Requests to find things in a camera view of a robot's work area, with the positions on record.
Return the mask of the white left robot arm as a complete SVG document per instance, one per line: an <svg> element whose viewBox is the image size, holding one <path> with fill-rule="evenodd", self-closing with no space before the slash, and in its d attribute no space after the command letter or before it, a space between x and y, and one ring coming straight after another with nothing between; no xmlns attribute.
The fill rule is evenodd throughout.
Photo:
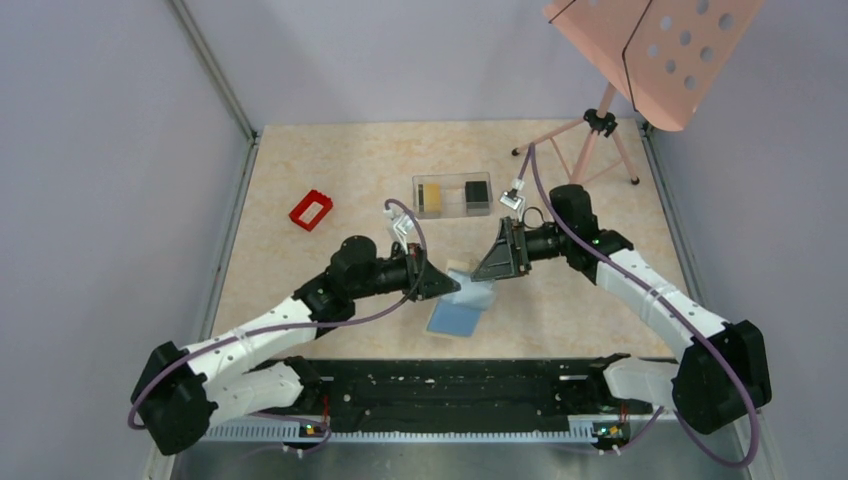
<svg viewBox="0 0 848 480"><path fill-rule="evenodd" d="M327 268L266 313L202 342L156 347L131 394L127 425L147 432L159 452L175 455L213 427L273 408L308 413L321 377L307 360L262 364L293 346L357 324L355 303L395 292L404 301L456 293L460 283L431 264L420 243L394 243L381 258L365 236L344 240Z"/></svg>

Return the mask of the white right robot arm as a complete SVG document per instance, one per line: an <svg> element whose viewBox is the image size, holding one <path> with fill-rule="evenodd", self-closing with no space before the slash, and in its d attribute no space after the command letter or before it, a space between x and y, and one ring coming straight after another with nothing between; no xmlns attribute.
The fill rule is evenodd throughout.
<svg viewBox="0 0 848 480"><path fill-rule="evenodd" d="M538 228L502 218L495 243L471 278L517 278L537 261L563 257L664 341L674 354L672 363L604 359L601 375L586 385L594 409L612 412L625 400L638 400L670 409L694 431L711 434L745 416L746 399L756 409L771 402L765 342L753 323L732 323L666 281L628 239L599 227L582 186L558 186L549 201L558 218Z"/></svg>

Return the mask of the beige leather card holder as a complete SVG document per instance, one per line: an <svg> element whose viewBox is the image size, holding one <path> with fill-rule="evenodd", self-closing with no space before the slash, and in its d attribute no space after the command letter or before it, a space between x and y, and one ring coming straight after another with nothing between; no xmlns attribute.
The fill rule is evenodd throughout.
<svg viewBox="0 0 848 480"><path fill-rule="evenodd" d="M447 338L471 337L484 312L496 298L495 282L471 279L471 263L449 260L446 273L460 284L460 290L438 298L425 332Z"/></svg>

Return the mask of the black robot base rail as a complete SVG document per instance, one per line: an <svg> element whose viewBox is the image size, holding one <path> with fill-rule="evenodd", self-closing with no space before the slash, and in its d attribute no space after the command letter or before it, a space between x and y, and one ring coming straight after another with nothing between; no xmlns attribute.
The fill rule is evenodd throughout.
<svg viewBox="0 0 848 480"><path fill-rule="evenodd" d="M587 417L651 415L610 396L597 359L312 360L319 384L276 415L350 434L565 434Z"/></svg>

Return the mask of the black card stack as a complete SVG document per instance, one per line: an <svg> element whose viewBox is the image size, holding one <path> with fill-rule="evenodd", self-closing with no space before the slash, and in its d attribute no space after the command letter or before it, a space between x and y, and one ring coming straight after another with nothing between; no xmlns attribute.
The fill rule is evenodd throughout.
<svg viewBox="0 0 848 480"><path fill-rule="evenodd" d="M489 183L485 180L467 181L464 185L465 210L468 216L487 216L491 212Z"/></svg>

